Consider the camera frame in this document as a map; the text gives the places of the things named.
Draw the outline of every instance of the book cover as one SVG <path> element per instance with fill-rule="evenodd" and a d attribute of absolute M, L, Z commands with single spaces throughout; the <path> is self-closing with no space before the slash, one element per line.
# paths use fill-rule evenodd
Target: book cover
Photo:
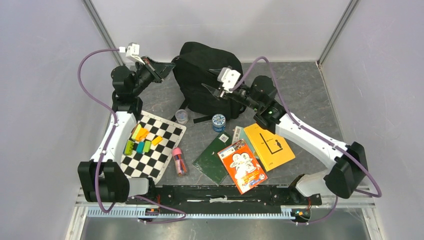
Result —
<path fill-rule="evenodd" d="M 230 138 L 231 136 L 225 131 L 220 132 L 193 162 L 193 166 L 210 178 L 217 186 L 228 175 L 225 166 L 218 156 L 218 152 L 231 145 Z"/>
<path fill-rule="evenodd" d="M 232 136 L 232 144 L 238 142 L 239 140 L 244 140 L 249 147 L 249 149 L 252 151 L 254 157 L 259 160 L 259 156 L 255 151 L 255 148 L 252 145 L 252 142 L 248 138 L 248 136 L 245 133 L 245 128 L 241 126 L 236 126 L 234 129 L 234 135 Z"/>
<path fill-rule="evenodd" d="M 256 123 L 245 127 L 244 132 L 267 172 L 295 158 L 283 137 L 262 129 Z"/>
<path fill-rule="evenodd" d="M 241 194 L 268 178 L 243 139 L 220 151 L 218 155 Z"/>

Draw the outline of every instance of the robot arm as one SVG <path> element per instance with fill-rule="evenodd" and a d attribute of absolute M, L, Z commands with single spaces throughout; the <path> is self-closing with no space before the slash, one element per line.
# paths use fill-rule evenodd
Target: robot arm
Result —
<path fill-rule="evenodd" d="M 175 67 L 174 63 L 157 62 L 148 56 L 139 57 L 140 46 L 130 43 L 120 47 L 119 51 L 135 62 L 135 71 L 125 65 L 117 66 L 110 76 L 115 89 L 112 93 L 112 110 L 117 123 L 111 121 L 97 151 L 90 161 L 83 161 L 78 166 L 78 175 L 85 199 L 97 202 L 95 181 L 98 180 L 98 192 L 103 202 L 123 203 L 128 196 L 145 194 L 148 189 L 146 178 L 128 179 L 120 168 L 121 157 L 132 129 L 141 118 L 143 101 L 139 95 L 152 82 L 162 83 Z M 99 176 L 96 166 L 100 163 Z"/>
<path fill-rule="evenodd" d="M 252 108 L 256 112 L 253 118 L 261 128 L 299 145 L 327 168 L 314 174 L 298 176 L 290 187 L 304 197 L 332 192 L 341 198 L 349 198 L 365 174 L 346 155 L 337 150 L 336 146 L 354 156 L 367 169 L 363 146 L 357 142 L 348 145 L 335 140 L 307 125 L 293 113 L 290 116 L 284 107 L 274 100 L 277 89 L 271 78 L 258 76 L 250 87 L 242 84 L 238 89 L 233 89 L 239 77 L 240 73 L 237 71 L 223 68 L 218 76 L 218 81 L 221 82 L 219 89 L 204 86 L 218 99 L 230 98 Z M 317 136 L 334 145 L 329 145 Z"/>

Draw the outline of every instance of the sticker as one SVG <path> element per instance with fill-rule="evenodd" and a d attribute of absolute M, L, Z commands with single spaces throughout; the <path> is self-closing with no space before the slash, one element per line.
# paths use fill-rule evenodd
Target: sticker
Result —
<path fill-rule="evenodd" d="M 219 140 L 223 141 L 224 143 L 226 143 L 228 139 L 229 139 L 229 137 L 227 137 L 225 134 L 222 134 L 222 135 L 219 137 Z"/>
<path fill-rule="evenodd" d="M 236 126 L 234 130 L 234 135 L 232 136 L 231 144 L 235 144 L 240 139 L 240 132 L 242 128 L 240 126 Z"/>
<path fill-rule="evenodd" d="M 216 126 L 216 127 L 221 127 L 226 123 L 226 119 L 225 116 L 222 114 L 215 114 L 212 117 L 212 123 Z"/>
<path fill-rule="evenodd" d="M 236 150 L 234 149 L 234 147 L 230 147 L 227 150 L 222 151 L 219 156 L 221 159 L 231 155 L 232 153 L 234 153 Z"/>

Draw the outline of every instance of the orange book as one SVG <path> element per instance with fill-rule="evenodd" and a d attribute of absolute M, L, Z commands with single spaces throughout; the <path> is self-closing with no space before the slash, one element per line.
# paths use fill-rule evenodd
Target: orange book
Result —
<path fill-rule="evenodd" d="M 243 139 L 218 152 L 218 156 L 241 194 L 268 178 Z"/>

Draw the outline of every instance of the orange block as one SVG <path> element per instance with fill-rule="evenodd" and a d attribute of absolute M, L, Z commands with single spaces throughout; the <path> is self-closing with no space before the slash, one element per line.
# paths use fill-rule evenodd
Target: orange block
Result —
<path fill-rule="evenodd" d="M 135 137 L 135 140 L 137 142 L 141 142 L 143 139 L 145 139 L 147 137 L 148 134 L 149 134 L 149 131 L 147 131 L 146 129 L 142 128 L 142 129 L 140 129 L 140 131 L 138 131 L 138 134 Z"/>

